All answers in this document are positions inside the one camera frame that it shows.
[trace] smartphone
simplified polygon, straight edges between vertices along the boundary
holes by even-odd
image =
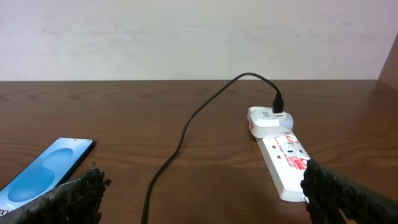
[[[92,139],[57,139],[0,191],[0,216],[67,181],[93,147]]]

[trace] power strip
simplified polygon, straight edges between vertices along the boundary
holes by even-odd
[[[286,112],[274,114],[272,108],[251,107],[248,121],[279,197],[289,202],[305,201],[300,183],[310,156],[292,132],[292,116]]]

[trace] wooden table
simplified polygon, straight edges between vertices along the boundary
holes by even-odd
[[[0,188],[58,137],[98,144],[92,161],[113,180],[101,223],[139,223],[148,183],[174,152],[187,118],[226,81],[0,83]],[[276,81],[307,152],[398,200],[398,93],[377,81]],[[246,121],[274,90],[238,81],[192,121],[157,181],[149,223],[309,223],[281,201]]]

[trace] extension socket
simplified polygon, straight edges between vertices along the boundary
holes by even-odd
[[[310,157],[292,132],[292,116],[255,106],[249,108],[248,121],[279,197],[289,202],[305,201],[300,183]]]

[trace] black cable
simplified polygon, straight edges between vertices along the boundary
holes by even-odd
[[[142,210],[142,216],[141,216],[141,224],[147,224],[148,222],[148,213],[149,213],[149,200],[150,200],[150,193],[152,192],[152,188],[154,188],[155,182],[156,180],[159,178],[159,176],[163,173],[164,170],[166,170],[166,168],[170,165],[170,163],[173,161],[173,159],[175,158],[175,156],[178,154],[178,152],[181,149],[181,145],[182,142],[184,140],[184,136],[185,136],[185,132],[187,131],[187,127],[188,124],[191,122],[191,120],[193,119],[193,117],[199,113],[199,111],[201,111],[208,103],[210,103],[211,100],[213,100],[214,98],[216,98],[221,92],[223,92],[227,87],[229,87],[232,83],[234,83],[236,80],[240,79],[243,76],[246,75],[250,75],[250,76],[254,76],[257,77],[259,79],[261,79],[262,81],[270,84],[272,87],[274,87],[274,89],[276,90],[276,97],[274,99],[274,107],[273,107],[273,112],[274,113],[281,113],[283,112],[283,100],[282,100],[282,95],[280,94],[280,91],[278,89],[278,87],[276,87],[271,81],[269,81],[268,79],[255,74],[255,73],[251,73],[251,72],[246,72],[243,74],[238,75],[236,78],[232,79],[231,81],[229,81],[222,89],[218,90],[218,92],[216,92],[212,97],[210,97],[208,100],[206,100],[206,102],[204,102],[204,104],[202,104],[195,112],[193,112],[193,114],[191,115],[191,117],[189,117],[188,121],[185,123],[184,128],[182,129],[182,134],[181,134],[181,138],[180,138],[180,142],[178,143],[177,149],[175,150],[175,152],[170,156],[169,159],[166,160],[166,162],[162,165],[162,167],[160,167],[160,169],[156,172],[155,176],[152,178],[152,180],[149,183],[148,189],[147,189],[147,194],[145,196],[145,202],[144,202],[144,209]]]

